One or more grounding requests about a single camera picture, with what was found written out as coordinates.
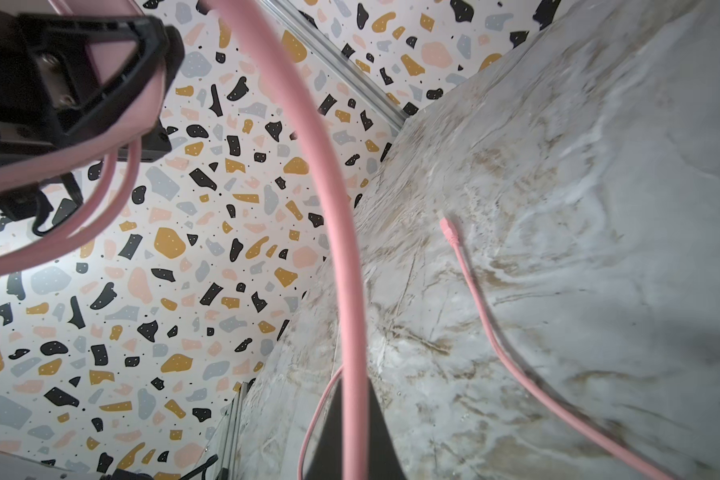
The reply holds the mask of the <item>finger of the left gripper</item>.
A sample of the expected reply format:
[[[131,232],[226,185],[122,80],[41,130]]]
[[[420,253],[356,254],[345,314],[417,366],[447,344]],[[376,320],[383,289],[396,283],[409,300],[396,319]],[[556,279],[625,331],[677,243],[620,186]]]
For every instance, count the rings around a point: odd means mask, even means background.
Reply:
[[[159,66],[173,80],[183,58],[178,30],[155,17],[0,11],[0,162],[103,134]]]

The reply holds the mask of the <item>pink headphones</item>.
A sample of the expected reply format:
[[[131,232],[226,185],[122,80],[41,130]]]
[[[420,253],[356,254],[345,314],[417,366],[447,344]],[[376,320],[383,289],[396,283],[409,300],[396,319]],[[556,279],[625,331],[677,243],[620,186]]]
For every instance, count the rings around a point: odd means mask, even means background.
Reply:
[[[133,1],[56,1],[52,5],[51,13],[25,13],[0,1],[0,11],[13,16],[19,14],[95,18],[148,16]],[[103,134],[91,140],[23,161],[0,162],[0,193],[62,175],[108,152],[116,151],[124,144],[140,139],[157,123],[170,81],[166,76],[165,66],[159,66],[146,87],[119,120]]]

